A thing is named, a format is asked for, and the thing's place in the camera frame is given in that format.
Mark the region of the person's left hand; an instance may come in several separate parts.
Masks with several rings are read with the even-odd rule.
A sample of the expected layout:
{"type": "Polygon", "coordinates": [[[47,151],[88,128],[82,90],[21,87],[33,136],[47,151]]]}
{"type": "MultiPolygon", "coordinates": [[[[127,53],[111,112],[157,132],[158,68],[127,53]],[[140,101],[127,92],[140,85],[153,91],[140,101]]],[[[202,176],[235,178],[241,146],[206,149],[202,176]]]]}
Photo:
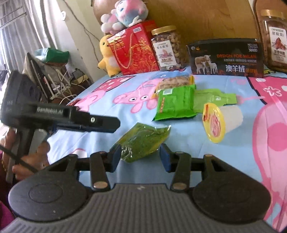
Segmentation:
{"type": "MultiPolygon", "coordinates": [[[[1,146],[11,150],[16,141],[16,132],[10,128],[5,137],[1,139],[1,146]]],[[[35,153],[30,153],[23,156],[21,159],[28,163],[30,166],[37,170],[42,170],[49,165],[47,154],[50,151],[50,145],[48,142],[43,141],[37,148],[35,153]]],[[[3,152],[1,156],[1,178],[6,178],[6,171],[8,169],[9,156],[3,152]]],[[[14,165],[12,171],[16,176],[16,180],[23,180],[33,175],[29,169],[22,165],[14,165]]]]}

